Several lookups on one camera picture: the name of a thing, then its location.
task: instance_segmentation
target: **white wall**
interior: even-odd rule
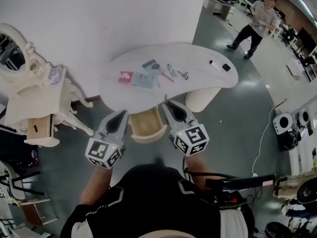
[[[100,70],[125,52],[191,43],[203,1],[0,0],[0,21],[33,42],[47,61],[67,66],[90,97],[99,94]],[[6,94],[2,84],[1,94]]]

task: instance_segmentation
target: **pink card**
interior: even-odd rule
[[[131,71],[121,71],[121,76],[119,77],[119,82],[130,83],[132,79],[133,72]]]

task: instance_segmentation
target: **blue card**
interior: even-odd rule
[[[161,75],[162,72],[164,72],[164,69],[155,60],[151,60],[145,63],[144,65],[142,65],[142,67],[152,77],[157,77]]]
[[[135,72],[132,76],[131,83],[132,85],[152,89],[154,84],[154,77],[151,75]]]

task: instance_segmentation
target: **black pants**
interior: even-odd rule
[[[249,38],[250,36],[251,36],[251,48],[248,51],[249,57],[253,55],[258,45],[260,44],[261,40],[263,39],[260,35],[256,33],[256,31],[253,30],[253,28],[250,25],[247,25],[244,28],[242,28],[237,38],[232,43],[233,47],[236,49],[242,41]]]

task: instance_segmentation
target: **white speaker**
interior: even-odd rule
[[[301,126],[303,126],[303,127],[305,127],[308,124],[309,115],[308,115],[308,113],[306,112],[305,109],[299,111],[298,120],[299,120],[299,123],[301,124]]]
[[[273,126],[277,135],[287,132],[293,126],[293,117],[289,113],[283,113],[273,119]]]

